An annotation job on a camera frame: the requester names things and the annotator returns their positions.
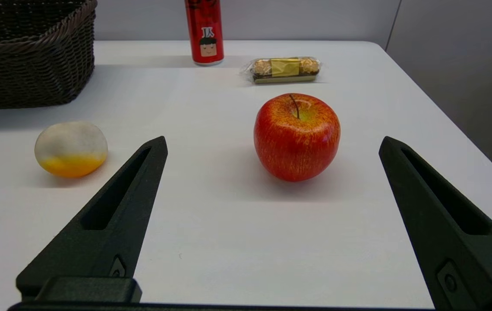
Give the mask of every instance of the gold label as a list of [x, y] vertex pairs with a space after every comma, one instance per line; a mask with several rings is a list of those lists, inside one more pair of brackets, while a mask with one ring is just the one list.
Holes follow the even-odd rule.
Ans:
[[290, 77], [300, 75], [300, 59], [295, 58], [272, 58], [271, 76]]

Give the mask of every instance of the red apple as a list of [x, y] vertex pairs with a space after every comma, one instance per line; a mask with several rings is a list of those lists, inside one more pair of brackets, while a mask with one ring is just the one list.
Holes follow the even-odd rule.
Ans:
[[322, 100], [283, 94], [259, 110], [254, 146], [269, 173], [284, 181], [305, 181], [330, 165], [340, 132], [338, 117]]

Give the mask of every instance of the chocolate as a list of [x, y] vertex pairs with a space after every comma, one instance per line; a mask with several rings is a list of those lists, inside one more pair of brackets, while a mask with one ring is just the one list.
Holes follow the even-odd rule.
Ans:
[[290, 57], [256, 59], [250, 63], [247, 71], [255, 83], [282, 83], [313, 81], [320, 69], [321, 64], [315, 57]]

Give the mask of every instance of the basket rim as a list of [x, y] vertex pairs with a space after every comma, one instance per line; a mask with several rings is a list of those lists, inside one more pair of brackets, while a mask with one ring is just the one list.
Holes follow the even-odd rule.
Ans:
[[35, 36], [0, 41], [0, 53], [29, 53], [64, 39], [78, 28], [96, 9], [98, 0], [85, 0], [79, 8], [69, 13], [63, 20], [50, 27], [45, 33]]

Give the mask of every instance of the gray wall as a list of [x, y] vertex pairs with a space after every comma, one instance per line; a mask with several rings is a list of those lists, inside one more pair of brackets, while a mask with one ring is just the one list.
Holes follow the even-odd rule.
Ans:
[[[221, 0], [225, 39], [363, 40], [386, 47], [400, 0]], [[99, 0], [98, 40], [185, 40], [184, 0]]]
[[403, 0], [387, 52], [492, 156], [492, 0]]

